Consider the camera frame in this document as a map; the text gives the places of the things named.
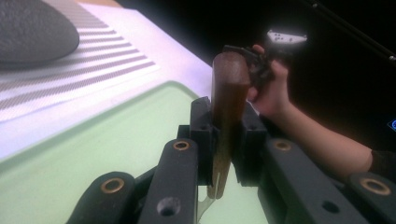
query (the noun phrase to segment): green mat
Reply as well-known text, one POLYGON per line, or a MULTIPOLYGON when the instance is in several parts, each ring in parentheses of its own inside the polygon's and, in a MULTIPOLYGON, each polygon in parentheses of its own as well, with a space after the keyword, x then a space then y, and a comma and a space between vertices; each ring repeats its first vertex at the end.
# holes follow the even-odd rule
MULTIPOLYGON (((166 83, 0 163, 2 224, 65 223, 98 176, 134 177, 156 166, 163 146, 189 124, 197 96, 166 83)), ((200 188, 200 200, 205 188, 200 188)), ((224 196, 200 223, 266 223, 256 188, 242 188, 230 171, 224 196)))

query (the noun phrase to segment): white surface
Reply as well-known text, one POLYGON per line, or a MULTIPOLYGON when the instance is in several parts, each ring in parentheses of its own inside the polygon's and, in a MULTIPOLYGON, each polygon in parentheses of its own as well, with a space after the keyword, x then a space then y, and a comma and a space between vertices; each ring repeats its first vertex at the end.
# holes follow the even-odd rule
POLYGON ((133 43, 160 69, 134 81, 0 122, 0 161, 168 81, 179 82, 198 96, 210 95, 211 67, 138 11, 81 5, 133 43), (63 113, 70 108, 72 112, 63 113))

